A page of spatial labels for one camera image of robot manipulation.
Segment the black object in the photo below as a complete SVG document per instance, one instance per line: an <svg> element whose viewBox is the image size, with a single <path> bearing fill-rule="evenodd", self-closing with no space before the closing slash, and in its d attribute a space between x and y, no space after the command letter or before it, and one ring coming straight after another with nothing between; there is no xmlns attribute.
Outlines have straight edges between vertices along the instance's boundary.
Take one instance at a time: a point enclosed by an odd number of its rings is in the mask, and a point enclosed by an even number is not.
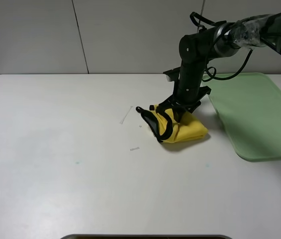
<svg viewBox="0 0 281 239"><path fill-rule="evenodd" d="M78 235L72 234L65 236L61 239L230 239L227 236L204 235Z"/></svg>
<svg viewBox="0 0 281 239"><path fill-rule="evenodd" d="M168 139L172 135L172 131L173 131L172 120L162 108L156 110L159 112L161 116L163 116L167 120L166 130L162 135L159 134L159 123L157 118L150 111L144 110L139 106L136 107L136 111L140 113L140 116L148 124L154 136L156 137L157 141L159 143L162 143L163 140Z"/></svg>
<svg viewBox="0 0 281 239"><path fill-rule="evenodd" d="M190 19L201 29L198 33L185 35L180 40L180 67L163 72L170 81L174 82L173 94L158 105L164 109L172 108L180 116L184 111L192 113L200 105L201 98L210 94L210 88L200 87L205 71L210 78L204 81L232 79L247 64L253 51L252 47L260 46L260 44L269 46L281 55L281 13L253 16L236 23L213 22L196 12L190 15ZM213 28L207 29L197 20ZM241 38L237 37L237 30L241 34ZM253 40L257 41L256 38L258 38L259 45L253 43ZM242 67L232 76L216 77L216 69L207 67L210 60L230 57L236 54L240 47L248 47L251 50Z"/></svg>

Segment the black trim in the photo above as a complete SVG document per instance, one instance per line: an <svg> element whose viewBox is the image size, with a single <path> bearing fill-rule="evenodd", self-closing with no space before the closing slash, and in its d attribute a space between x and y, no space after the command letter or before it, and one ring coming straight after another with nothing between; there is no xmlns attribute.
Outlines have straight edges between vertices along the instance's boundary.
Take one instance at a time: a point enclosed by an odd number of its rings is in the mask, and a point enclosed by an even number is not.
<svg viewBox="0 0 281 239"><path fill-rule="evenodd" d="M140 113L140 116L143 118L143 120L148 124L150 127L151 131L153 132L154 136L156 137L157 141L159 143L163 142L164 140L168 139L172 135L172 120L169 117L169 115L160 107L156 108L156 113L160 114L167 120L167 125L166 125L166 130L165 132L160 135L159 134L159 122L158 119L154 116L154 114L150 111L144 110L143 108L137 106L136 111ZM147 120L150 119L155 123L156 128L152 126L152 124Z"/></svg>
<svg viewBox="0 0 281 239"><path fill-rule="evenodd" d="M85 65L86 65L86 70L87 70L87 74L89 74L90 71L89 71L89 67L87 66L86 54L85 54L85 50L84 50L84 46L83 46L83 41L82 41L82 36L81 36L81 31L80 31L80 26L79 26L79 21L77 20L77 15L76 15L76 10L75 10L75 6L74 6L74 3L73 3L73 0L72 0L72 6L73 6L73 10L74 10L77 30L78 30L80 41L81 41L81 47L82 47L82 52L83 52L84 61L85 61Z"/></svg>

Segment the white wall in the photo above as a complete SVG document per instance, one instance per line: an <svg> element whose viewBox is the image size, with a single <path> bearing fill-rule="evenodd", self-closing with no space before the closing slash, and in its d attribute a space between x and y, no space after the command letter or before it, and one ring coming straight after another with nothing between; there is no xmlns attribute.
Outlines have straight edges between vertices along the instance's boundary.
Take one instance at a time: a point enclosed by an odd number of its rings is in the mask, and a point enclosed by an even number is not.
<svg viewBox="0 0 281 239"><path fill-rule="evenodd" d="M90 73L162 73L203 0L74 0Z"/></svg>
<svg viewBox="0 0 281 239"><path fill-rule="evenodd" d="M0 74L87 73L71 0L0 0Z"/></svg>
<svg viewBox="0 0 281 239"><path fill-rule="evenodd" d="M203 0L74 0L91 73L161 73L178 67L178 44L196 32L189 19ZM279 13L281 0L206 0L203 15L215 21ZM218 72L236 72L247 55L211 61ZM281 56L256 49L244 72L281 73Z"/></svg>
<svg viewBox="0 0 281 239"><path fill-rule="evenodd" d="M73 0L91 73L161 73L178 67L203 0ZM203 15L237 21L281 12L281 0L206 0ZM211 61L236 72L247 52ZM281 73L281 56L257 48L245 72ZM0 74L87 73L71 0L0 0Z"/></svg>

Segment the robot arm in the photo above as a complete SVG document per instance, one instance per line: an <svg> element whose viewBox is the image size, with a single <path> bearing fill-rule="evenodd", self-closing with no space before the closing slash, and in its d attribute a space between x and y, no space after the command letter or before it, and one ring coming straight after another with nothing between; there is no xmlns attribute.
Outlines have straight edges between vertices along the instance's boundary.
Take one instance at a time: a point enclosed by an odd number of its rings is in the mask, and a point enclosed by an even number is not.
<svg viewBox="0 0 281 239"><path fill-rule="evenodd" d="M159 104L162 108L183 108L193 112L201 98L211 91L208 87L200 87L204 72L210 76L209 80L231 79L242 71L254 47L269 46L281 55L281 13L253 16L236 23L212 22L195 12L190 18L201 29L199 33L182 37L179 43L181 66L164 72L170 81L174 81L174 90L172 96ZM212 28L207 29L196 18ZM251 50L236 74L219 78L216 70L213 74L209 72L211 68L207 68L207 64L210 60L233 56L241 47Z"/></svg>

